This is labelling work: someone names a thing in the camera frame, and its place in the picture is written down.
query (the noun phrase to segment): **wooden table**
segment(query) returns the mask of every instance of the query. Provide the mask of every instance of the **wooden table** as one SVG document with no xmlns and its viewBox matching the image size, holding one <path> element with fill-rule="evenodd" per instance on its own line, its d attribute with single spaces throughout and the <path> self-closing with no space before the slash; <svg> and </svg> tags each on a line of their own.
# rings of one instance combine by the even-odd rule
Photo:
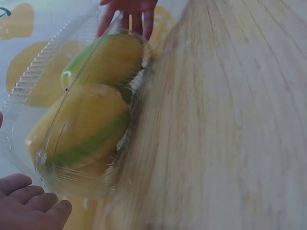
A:
<svg viewBox="0 0 307 230">
<path fill-rule="evenodd" d="M 307 229 L 306 9 L 190 0 L 94 229 Z"/>
</svg>

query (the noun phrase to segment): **mango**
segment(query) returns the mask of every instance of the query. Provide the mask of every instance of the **mango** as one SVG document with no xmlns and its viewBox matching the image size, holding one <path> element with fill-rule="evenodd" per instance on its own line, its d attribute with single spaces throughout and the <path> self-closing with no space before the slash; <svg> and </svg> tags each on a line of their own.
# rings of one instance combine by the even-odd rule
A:
<svg viewBox="0 0 307 230">
<path fill-rule="evenodd" d="M 132 35 L 110 34 L 102 36 L 65 67 L 61 75 L 62 88 L 67 90 L 72 85 L 78 71 L 88 57 L 89 60 L 85 64 L 78 82 L 101 83 L 110 86 L 126 85 L 141 70 L 143 52 L 143 44 Z"/>
<path fill-rule="evenodd" d="M 74 86 L 49 108 L 26 137 L 25 146 L 34 162 L 49 133 L 45 165 L 79 169 L 111 154 L 126 132 L 130 116 L 129 107 L 113 87 Z"/>
</svg>

